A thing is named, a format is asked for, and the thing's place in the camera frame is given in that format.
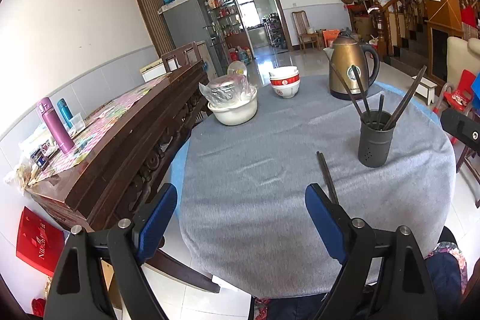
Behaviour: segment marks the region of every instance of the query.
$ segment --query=pair of chopsticks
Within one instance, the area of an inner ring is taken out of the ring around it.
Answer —
[[[349,89],[349,86],[347,86],[347,83],[345,82],[345,80],[343,79],[342,75],[340,75],[337,67],[335,67],[335,64],[333,64],[332,62],[330,62],[330,66],[332,67],[333,71],[335,72],[335,74],[337,75],[337,77],[340,79],[340,82],[342,83],[344,89],[346,90],[347,94],[349,95],[350,99],[352,100],[355,108],[357,109],[357,112],[360,116],[360,118],[362,118],[362,111],[360,110],[359,106],[358,106],[358,103],[357,101],[355,100],[355,98],[353,97],[353,94],[352,92],[350,91]],[[387,123],[385,124],[385,126],[383,128],[380,128],[380,119],[382,117],[382,110],[383,110],[383,100],[385,98],[385,96],[383,94],[380,95],[380,103],[379,103],[379,107],[378,107],[378,113],[377,113],[377,122],[376,122],[376,128],[377,130],[388,130],[390,129],[390,127],[392,126],[392,124],[395,124],[398,119],[400,118],[400,116],[403,114],[404,110],[407,108],[407,105],[409,104],[410,100],[412,99],[413,95],[415,94],[415,91],[417,90],[417,87],[418,85],[420,84],[422,78],[423,78],[423,75],[425,74],[425,71],[427,70],[427,66],[424,65],[422,67],[422,69],[420,70],[420,72],[417,74],[417,77],[415,78],[414,82],[412,83],[412,85],[410,86],[409,90],[407,91],[407,93],[403,96],[402,100],[400,101],[400,103],[398,104],[397,108],[395,109],[395,111],[393,112],[393,114],[390,116],[390,119],[387,121]],[[363,85],[362,85],[362,82],[360,80],[360,76],[358,74],[358,71],[357,71],[357,68],[352,65],[352,71],[353,71],[353,74],[355,75],[355,79],[357,81],[357,84],[358,84],[358,88],[360,90],[360,94],[361,94],[361,97],[363,99],[363,104],[365,105],[365,110],[367,112],[367,119],[368,119],[368,123],[370,124],[371,127],[373,127],[373,124],[371,123],[371,114],[370,114],[370,107],[368,105],[368,102],[367,102],[367,96],[365,94],[365,91],[363,90]]]
[[[325,183],[328,188],[328,195],[330,197],[330,200],[333,204],[338,205],[337,191],[335,190],[335,185],[333,184],[332,176],[330,175],[330,171],[328,170],[325,157],[319,151],[317,151],[317,159],[318,159],[318,163],[320,164],[320,169],[322,170],[323,180],[325,180]]]

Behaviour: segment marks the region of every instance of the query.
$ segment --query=kettle spout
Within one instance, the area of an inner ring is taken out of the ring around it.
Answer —
[[[327,54],[328,60],[330,60],[332,58],[332,53],[334,50],[332,48],[324,48],[323,50]]]

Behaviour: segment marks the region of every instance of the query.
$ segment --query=gray refrigerator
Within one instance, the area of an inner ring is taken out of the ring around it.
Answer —
[[[162,14],[177,48],[193,41],[205,41],[217,75],[227,73],[229,50],[217,17],[206,0],[188,0]]]

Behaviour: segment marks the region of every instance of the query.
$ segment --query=metal screw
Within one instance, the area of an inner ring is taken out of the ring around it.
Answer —
[[[407,226],[400,226],[399,231],[400,233],[402,233],[402,235],[405,235],[405,236],[408,236],[409,234],[412,233],[411,229],[408,228]]]
[[[365,222],[359,218],[353,219],[352,224],[355,228],[363,228],[365,226]]]
[[[130,226],[131,221],[129,219],[121,219],[118,222],[118,226],[120,228],[128,228]]]
[[[75,226],[73,226],[71,229],[70,229],[70,232],[73,234],[73,235],[78,235],[81,231],[82,231],[82,226],[77,224]]]

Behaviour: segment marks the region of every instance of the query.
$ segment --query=gold kettle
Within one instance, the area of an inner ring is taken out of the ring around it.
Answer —
[[[335,64],[340,75],[343,76],[347,86],[349,86],[355,99],[361,99],[360,89],[355,79],[355,75],[352,70],[352,65],[357,68],[358,74],[362,86],[365,90],[365,93],[368,91],[368,88],[373,84],[375,79],[377,79],[378,71],[380,70],[380,60],[378,58],[378,53],[375,51],[373,46],[370,44],[359,44],[347,33],[340,33],[340,35],[335,39],[332,44],[333,53],[330,58],[330,61]],[[365,53],[370,52],[373,55],[373,71],[369,75],[367,58]],[[329,67],[329,76],[328,76],[328,86],[330,88],[330,93],[335,98],[350,99],[347,92],[345,91],[342,83],[337,77],[337,74]]]

